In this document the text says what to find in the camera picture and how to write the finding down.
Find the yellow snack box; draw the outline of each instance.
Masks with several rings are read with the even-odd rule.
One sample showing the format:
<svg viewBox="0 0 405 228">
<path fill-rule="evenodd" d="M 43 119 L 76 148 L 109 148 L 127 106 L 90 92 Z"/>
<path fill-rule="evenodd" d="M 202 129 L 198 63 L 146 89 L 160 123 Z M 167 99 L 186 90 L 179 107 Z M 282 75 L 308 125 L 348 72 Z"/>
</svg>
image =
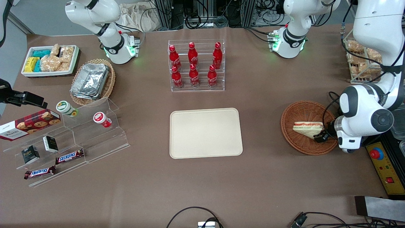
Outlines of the yellow snack box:
<svg viewBox="0 0 405 228">
<path fill-rule="evenodd" d="M 27 64 L 24 67 L 24 72 L 34 72 L 35 64 L 39 60 L 39 57 L 29 57 Z"/>
</svg>

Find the snickers bar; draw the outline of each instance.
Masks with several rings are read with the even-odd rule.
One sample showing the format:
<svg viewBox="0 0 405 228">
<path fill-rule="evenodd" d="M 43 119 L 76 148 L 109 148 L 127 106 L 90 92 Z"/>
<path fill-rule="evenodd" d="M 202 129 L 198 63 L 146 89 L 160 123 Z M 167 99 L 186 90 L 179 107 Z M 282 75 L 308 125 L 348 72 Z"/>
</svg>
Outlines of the snickers bar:
<svg viewBox="0 0 405 228">
<path fill-rule="evenodd" d="M 46 169 L 41 169 L 41 170 L 35 170 L 35 171 L 26 171 L 24 175 L 24 179 L 28 180 L 34 177 L 39 177 L 39 176 L 48 176 L 48 175 L 54 175 L 56 174 L 56 168 L 55 166 L 46 168 Z"/>
<path fill-rule="evenodd" d="M 57 158 L 55 158 L 55 165 L 57 165 L 57 164 L 59 164 L 59 163 L 62 163 L 62 162 L 66 162 L 66 161 L 72 160 L 72 159 L 77 158 L 77 157 L 81 157 L 81 156 L 83 156 L 83 155 L 84 155 L 83 149 L 80 149 L 80 150 L 78 150 L 78 151 L 75 151 L 75 152 L 73 152 L 73 153 L 67 154 L 67 155 L 65 155 L 65 156 L 57 157 Z"/>
</svg>

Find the aluminum foil container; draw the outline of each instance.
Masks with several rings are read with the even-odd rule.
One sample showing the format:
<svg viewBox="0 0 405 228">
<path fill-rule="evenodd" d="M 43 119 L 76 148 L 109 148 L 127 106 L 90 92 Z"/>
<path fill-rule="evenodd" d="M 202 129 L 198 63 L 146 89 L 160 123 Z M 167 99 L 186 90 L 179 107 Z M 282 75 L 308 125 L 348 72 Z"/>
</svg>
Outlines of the aluminum foil container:
<svg viewBox="0 0 405 228">
<path fill-rule="evenodd" d="M 85 64 L 70 88 L 70 93 L 78 98 L 99 99 L 107 80 L 108 72 L 109 68 L 104 64 Z"/>
</svg>

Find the coca-cola bottle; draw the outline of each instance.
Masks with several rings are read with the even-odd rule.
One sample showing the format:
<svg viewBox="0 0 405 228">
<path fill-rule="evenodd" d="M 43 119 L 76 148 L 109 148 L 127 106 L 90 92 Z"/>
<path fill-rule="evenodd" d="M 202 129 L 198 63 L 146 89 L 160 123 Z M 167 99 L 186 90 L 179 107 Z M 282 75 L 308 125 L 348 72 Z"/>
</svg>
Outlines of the coca-cola bottle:
<svg viewBox="0 0 405 228">
<path fill-rule="evenodd" d="M 222 63 L 222 50 L 221 50 L 221 43 L 216 42 L 215 43 L 215 50 L 214 53 L 212 54 L 212 59 L 213 59 L 213 65 L 215 66 L 215 69 L 221 68 L 221 63 Z"/>
<path fill-rule="evenodd" d="M 188 47 L 188 61 L 190 62 L 190 64 L 195 64 L 196 68 L 198 68 L 198 53 L 195 49 L 195 44 L 193 42 L 190 42 L 188 44 Z"/>
<path fill-rule="evenodd" d="M 214 65 L 209 66 L 208 86 L 209 87 L 217 86 L 217 72 L 215 72 L 215 66 Z"/>
<path fill-rule="evenodd" d="M 183 81 L 181 80 L 181 74 L 178 71 L 177 66 L 172 66 L 172 81 L 176 88 L 183 87 Z"/>
<path fill-rule="evenodd" d="M 198 78 L 198 72 L 196 68 L 197 66 L 194 63 L 190 64 L 190 73 L 188 74 L 190 76 L 191 86 L 194 88 L 200 86 L 200 79 Z"/>
<path fill-rule="evenodd" d="M 176 66 L 178 70 L 181 69 L 180 56 L 177 53 L 175 46 L 170 45 L 169 51 L 170 51 L 169 55 L 170 63 L 172 64 L 172 66 Z"/>
</svg>

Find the red button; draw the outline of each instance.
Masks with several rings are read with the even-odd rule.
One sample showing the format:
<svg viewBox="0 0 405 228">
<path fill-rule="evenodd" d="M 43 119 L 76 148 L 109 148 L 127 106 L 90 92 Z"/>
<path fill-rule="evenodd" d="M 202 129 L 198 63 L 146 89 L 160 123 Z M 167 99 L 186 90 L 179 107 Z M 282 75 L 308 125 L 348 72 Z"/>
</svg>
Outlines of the red button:
<svg viewBox="0 0 405 228">
<path fill-rule="evenodd" d="M 387 183 L 393 183 L 394 179 L 392 179 L 392 177 L 387 177 Z"/>
<path fill-rule="evenodd" d="M 372 158 L 374 158 L 374 159 L 379 159 L 379 157 L 380 157 L 380 154 L 379 154 L 379 152 L 378 152 L 378 150 L 371 150 L 370 151 L 370 156 L 372 157 Z"/>
</svg>

